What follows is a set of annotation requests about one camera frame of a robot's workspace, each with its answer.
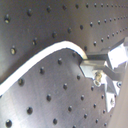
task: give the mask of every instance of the perforated metal panel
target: perforated metal panel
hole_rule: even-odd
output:
[[[127,0],[0,1],[0,82],[56,42],[72,41],[85,52],[113,46],[128,35],[127,4]],[[104,88],[91,88],[92,81],[79,68],[80,56],[72,53],[65,49],[46,57],[22,77],[23,86],[17,82],[1,97],[1,128],[107,127],[113,110],[104,111]]]

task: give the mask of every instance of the black hole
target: black hole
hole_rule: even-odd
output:
[[[63,5],[62,8],[63,8],[63,10],[66,10],[67,9],[67,7],[65,5]]]
[[[7,15],[5,16],[5,18],[4,18],[4,22],[5,22],[6,24],[8,24],[8,23],[10,23],[10,21],[11,21],[11,18],[10,18],[10,16],[9,16],[9,14],[7,14]]]
[[[88,50],[88,49],[87,49],[87,46],[85,46],[85,47],[84,47],[84,51],[87,51],[87,50]]]
[[[93,45],[96,46],[96,41],[93,42]]]
[[[93,107],[96,108],[96,104],[94,104]]]
[[[44,73],[45,73],[44,67],[40,68],[40,74],[44,74]]]
[[[58,60],[58,64],[59,64],[59,65],[62,64],[62,59],[61,59],[61,58]]]
[[[80,25],[80,29],[83,30],[83,28],[84,28],[83,25]]]
[[[37,45],[37,38],[34,38],[32,43],[33,45]]]
[[[53,32],[53,33],[52,33],[52,37],[53,37],[53,38],[56,38],[56,37],[57,37],[57,33],[56,33],[56,32]]]
[[[106,112],[106,111],[105,111],[105,110],[103,110],[103,114],[105,114],[105,112]]]
[[[73,52],[72,55],[73,55],[73,57],[76,57],[76,52]]]
[[[96,5],[96,3],[95,3],[95,4],[94,4],[94,7],[96,8],[96,6],[97,6],[97,5]]]
[[[47,7],[47,12],[50,13],[52,8],[50,6]]]
[[[72,128],[76,128],[76,125],[74,125]]]
[[[92,91],[94,90],[94,86],[91,87],[91,90],[92,90]]]
[[[76,8],[77,8],[77,9],[79,8],[79,5],[78,5],[78,4],[76,4]]]
[[[32,112],[33,112],[33,109],[32,109],[31,107],[28,107],[28,108],[27,108],[27,113],[28,113],[29,115],[31,115]]]
[[[77,75],[77,79],[80,80],[80,75]]]
[[[65,90],[67,90],[67,88],[68,88],[67,83],[65,83],[65,84],[63,85],[63,88],[64,88]]]
[[[96,123],[98,123],[98,119],[96,119]]]
[[[15,55],[16,54],[16,49],[15,48],[11,48],[11,54]]]
[[[89,7],[89,4],[87,3],[87,4],[86,4],[86,8],[88,8],[88,7]]]
[[[19,84],[20,86],[23,86],[23,85],[24,85],[24,80],[23,80],[23,79],[19,79],[19,80],[18,80],[18,84]]]
[[[107,22],[107,20],[105,19],[105,20],[104,20],[104,23],[106,23],[106,22]]]
[[[48,94],[46,99],[47,99],[47,101],[49,101],[49,102],[50,102],[50,101],[51,101],[51,99],[52,99],[51,94]]]
[[[85,118],[85,119],[87,118],[87,114],[84,114],[84,118]]]
[[[104,42],[104,39],[103,38],[101,38],[101,42]]]
[[[93,23],[92,23],[92,22],[90,23],[90,26],[91,26],[91,27],[93,26]]]
[[[54,124],[54,125],[57,124],[57,119],[53,119],[53,124]]]
[[[101,98],[104,99],[104,95],[102,95]]]
[[[82,100],[82,101],[84,100],[84,95],[81,96],[81,100]]]
[[[68,111],[71,112],[72,111],[72,106],[68,107]]]
[[[103,3],[101,3],[101,7],[103,7],[104,5],[103,5]]]
[[[107,123],[105,123],[104,126],[106,127],[107,126]]]
[[[71,28],[68,28],[68,33],[70,34],[72,32],[72,29]]]
[[[107,39],[109,39],[109,35],[107,36]]]
[[[100,20],[98,20],[98,24],[100,25]]]
[[[28,11],[27,11],[27,15],[29,16],[29,17],[31,17],[32,16],[32,10],[31,9],[28,9]]]
[[[12,121],[11,120],[7,120],[6,121],[6,127],[10,128],[12,126]]]

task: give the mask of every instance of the white cable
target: white cable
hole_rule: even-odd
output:
[[[59,51],[61,49],[71,49],[78,53],[83,59],[87,59],[85,52],[76,44],[69,41],[62,41],[55,43],[26,61],[21,67],[19,67],[13,74],[11,74],[3,83],[0,84],[0,96],[3,95],[16,81],[18,81],[29,69],[36,65],[39,61],[47,57],[48,55]]]

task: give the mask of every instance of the gray metal surface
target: gray metal surface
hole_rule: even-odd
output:
[[[127,5],[127,0],[0,1],[0,82],[56,42],[69,40],[86,52],[113,46],[128,36]],[[60,57],[62,65],[57,64]],[[23,76],[23,87],[15,83],[0,99],[0,127],[4,128],[8,119],[14,128],[104,127],[112,111],[103,114],[104,89],[95,87],[91,91],[92,81],[83,77],[80,61],[79,57],[72,58],[72,51],[60,51],[35,65]],[[44,75],[39,73],[42,66]],[[52,96],[50,102],[47,94]],[[26,112],[29,106],[33,108],[31,115]]]
[[[108,123],[112,111],[106,112],[105,97],[102,99],[104,87],[94,87],[93,81],[84,77],[78,66],[82,60],[72,53],[65,49],[43,59],[22,77],[23,85],[17,82],[3,95],[0,127],[4,128],[8,119],[12,121],[12,128],[72,128],[73,125],[102,128]],[[28,107],[33,109],[30,115]]]

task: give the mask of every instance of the metal bracket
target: metal bracket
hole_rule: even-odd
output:
[[[105,86],[106,109],[115,106],[128,60],[128,37],[115,46],[98,53],[87,53],[88,59],[80,64],[85,77],[92,78],[97,87]]]

